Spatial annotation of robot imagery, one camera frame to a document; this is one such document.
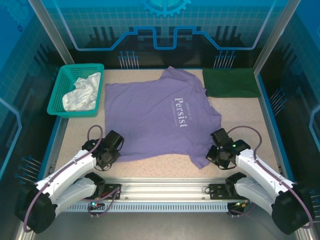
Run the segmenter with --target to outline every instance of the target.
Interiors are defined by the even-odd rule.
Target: speckled table surface
[[[188,72],[195,74],[204,84],[202,70],[190,69]],[[130,83],[146,82],[158,79],[163,70],[105,70],[103,86],[106,83]],[[95,124],[105,129],[104,110],[105,90],[101,90],[98,115],[88,118],[70,118],[64,134],[62,147],[56,163],[56,169],[68,162],[81,149],[87,140],[88,129]],[[222,127],[229,130],[235,126],[247,125],[257,129],[262,135],[262,145],[258,155],[273,169],[278,171],[275,154],[271,146],[265,120],[257,98],[213,98],[209,100],[214,108],[222,115]],[[91,131],[91,138],[98,138],[98,129]],[[230,136],[234,140],[242,139],[254,148],[259,141],[257,134],[249,129],[236,129]],[[228,177],[236,172],[242,172],[236,167],[232,170],[223,171],[214,164],[209,164],[203,169],[198,169],[190,161],[189,156],[179,154],[167,154],[148,159],[116,162],[106,172],[96,171],[102,177],[116,178],[215,178]]]

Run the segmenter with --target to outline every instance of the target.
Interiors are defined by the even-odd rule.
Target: gear graphic
[[[6,6],[11,17],[18,23],[28,19],[30,14],[29,3],[27,0],[0,0],[0,8]]]
[[[186,5],[191,4],[191,0],[141,0],[141,3],[150,14],[166,18],[168,15],[173,17],[174,14],[180,14],[180,10],[186,10]]]

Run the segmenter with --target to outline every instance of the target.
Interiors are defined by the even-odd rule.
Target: plastic basket
[[[70,64],[62,66],[59,70],[58,76],[54,84],[49,105],[46,110],[47,113],[50,115],[58,115],[65,119],[97,116],[101,87],[104,78],[104,69],[104,65],[97,63]],[[97,93],[95,108],[89,111],[65,111],[64,106],[62,104],[62,98],[66,93],[69,93],[75,89],[74,83],[78,80],[78,78],[86,79],[90,75],[98,72],[101,73],[101,78],[99,82],[99,89]]]

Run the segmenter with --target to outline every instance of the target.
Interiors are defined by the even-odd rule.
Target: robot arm
[[[27,225],[38,234],[70,205],[84,198],[100,197],[105,189],[105,180],[94,172],[82,176],[95,166],[104,169],[114,163],[120,156],[117,149],[123,141],[115,131],[102,138],[97,147],[97,140],[88,140],[82,150],[60,169],[35,184],[24,184],[19,191],[14,214],[24,221],[29,206],[35,201]]]
[[[293,192],[303,201],[314,219],[308,188],[281,176],[258,156],[255,159],[254,151],[248,144],[243,140],[234,142],[223,128],[212,133],[211,137],[218,147],[212,146],[208,152],[206,158],[210,162],[223,169],[230,169],[231,162],[254,179],[240,172],[228,177],[225,185],[230,196],[245,197],[263,208],[285,234],[291,234],[309,222],[306,211]]]

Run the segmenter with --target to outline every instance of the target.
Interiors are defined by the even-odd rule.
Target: green towel
[[[208,97],[258,98],[260,92],[252,68],[203,69]]]

